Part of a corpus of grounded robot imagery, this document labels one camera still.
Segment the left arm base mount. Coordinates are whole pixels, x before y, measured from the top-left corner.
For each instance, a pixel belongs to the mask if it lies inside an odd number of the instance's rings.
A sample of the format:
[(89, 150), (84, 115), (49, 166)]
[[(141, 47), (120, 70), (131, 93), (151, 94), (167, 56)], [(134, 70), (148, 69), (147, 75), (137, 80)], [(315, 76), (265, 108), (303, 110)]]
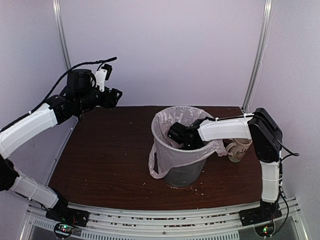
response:
[(58, 238), (65, 239), (70, 237), (77, 228), (86, 227), (89, 215), (88, 211), (68, 207), (63, 213), (48, 209), (45, 217), (57, 222), (53, 227), (53, 233)]

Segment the pink plastic trash bag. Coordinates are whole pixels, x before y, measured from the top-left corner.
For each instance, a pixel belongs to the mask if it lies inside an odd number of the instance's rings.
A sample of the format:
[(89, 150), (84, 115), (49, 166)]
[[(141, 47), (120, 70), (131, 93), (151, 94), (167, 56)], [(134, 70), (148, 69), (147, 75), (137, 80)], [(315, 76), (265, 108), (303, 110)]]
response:
[(191, 106), (171, 106), (155, 114), (151, 122), (154, 143), (149, 153), (149, 174), (155, 179), (164, 178), (173, 168), (188, 166), (205, 160), (213, 153), (226, 156), (227, 151), (221, 139), (206, 142), (195, 150), (183, 150), (182, 144), (168, 137), (168, 131), (174, 123), (190, 126), (194, 121), (209, 117), (208, 112)]

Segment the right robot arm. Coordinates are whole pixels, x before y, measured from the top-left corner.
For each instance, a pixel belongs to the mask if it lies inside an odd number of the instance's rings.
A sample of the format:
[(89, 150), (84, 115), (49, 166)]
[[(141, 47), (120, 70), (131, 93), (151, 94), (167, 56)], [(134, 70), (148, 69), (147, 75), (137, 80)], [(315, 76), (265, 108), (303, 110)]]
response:
[(257, 108), (255, 112), (241, 116), (200, 118), (189, 126), (175, 122), (169, 128), (167, 136), (184, 150), (198, 149), (213, 140), (251, 140), (262, 170), (260, 206), (253, 213), (261, 221), (276, 216), (283, 176), (283, 133), (264, 108)]

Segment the grey mesh trash bin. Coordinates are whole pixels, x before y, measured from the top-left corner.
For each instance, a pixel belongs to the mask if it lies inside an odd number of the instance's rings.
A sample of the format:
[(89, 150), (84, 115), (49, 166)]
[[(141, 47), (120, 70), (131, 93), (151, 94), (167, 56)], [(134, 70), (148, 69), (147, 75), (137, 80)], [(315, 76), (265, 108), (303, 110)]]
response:
[(173, 187), (189, 187), (200, 177), (206, 161), (207, 157), (199, 160), (195, 157), (179, 156), (173, 161), (163, 180)]

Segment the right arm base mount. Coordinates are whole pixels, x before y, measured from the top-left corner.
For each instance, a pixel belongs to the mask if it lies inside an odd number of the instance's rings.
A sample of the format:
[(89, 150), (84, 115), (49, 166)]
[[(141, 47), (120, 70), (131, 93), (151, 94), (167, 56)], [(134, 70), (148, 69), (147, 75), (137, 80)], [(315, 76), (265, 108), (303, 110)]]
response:
[(282, 216), (281, 210), (272, 213), (261, 207), (241, 210), (238, 214), (243, 227), (253, 225), (255, 233), (263, 238), (271, 237), (275, 233), (275, 219)]

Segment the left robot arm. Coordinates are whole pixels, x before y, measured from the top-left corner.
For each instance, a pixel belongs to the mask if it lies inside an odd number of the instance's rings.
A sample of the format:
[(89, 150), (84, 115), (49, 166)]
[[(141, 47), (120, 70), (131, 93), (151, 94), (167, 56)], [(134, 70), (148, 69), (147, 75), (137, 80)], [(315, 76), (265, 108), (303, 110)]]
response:
[(67, 73), (67, 84), (60, 94), (49, 97), (34, 112), (0, 131), (0, 189), (13, 191), (40, 203), (61, 222), (72, 218), (68, 201), (56, 190), (44, 186), (15, 168), (9, 156), (33, 137), (60, 125), (71, 117), (80, 119), (95, 107), (112, 109), (122, 96), (118, 89), (105, 86), (112, 66), (103, 64), (96, 73), (74, 69)]

